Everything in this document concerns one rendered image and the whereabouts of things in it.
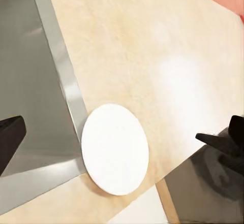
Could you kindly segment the saucer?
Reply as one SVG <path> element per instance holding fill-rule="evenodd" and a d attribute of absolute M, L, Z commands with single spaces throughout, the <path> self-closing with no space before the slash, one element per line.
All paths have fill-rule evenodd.
<path fill-rule="evenodd" d="M 81 148 L 92 180 L 109 194 L 129 194 L 145 178 L 146 134 L 136 116 L 123 106 L 105 104 L 92 112 L 83 128 Z"/>

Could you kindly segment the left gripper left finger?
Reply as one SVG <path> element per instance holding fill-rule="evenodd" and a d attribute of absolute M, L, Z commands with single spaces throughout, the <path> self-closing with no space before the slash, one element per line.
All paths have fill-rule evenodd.
<path fill-rule="evenodd" d="M 0 121 L 0 176 L 26 136 L 22 115 Z"/>

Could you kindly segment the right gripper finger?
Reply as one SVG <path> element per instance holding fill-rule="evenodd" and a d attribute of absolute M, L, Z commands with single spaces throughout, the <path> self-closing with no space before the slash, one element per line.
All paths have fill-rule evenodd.
<path fill-rule="evenodd" d="M 198 139 L 212 147 L 230 155 L 236 157 L 238 147 L 232 138 L 221 137 L 217 135 L 197 133 L 195 139 Z"/>
<path fill-rule="evenodd" d="M 244 176 L 244 159 L 220 154 L 218 162 Z"/>

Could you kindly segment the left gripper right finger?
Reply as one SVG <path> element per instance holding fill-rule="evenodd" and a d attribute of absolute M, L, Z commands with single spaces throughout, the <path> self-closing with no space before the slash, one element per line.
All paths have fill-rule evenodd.
<path fill-rule="evenodd" d="M 232 116 L 229 124 L 228 134 L 244 155 L 244 116 Z"/>

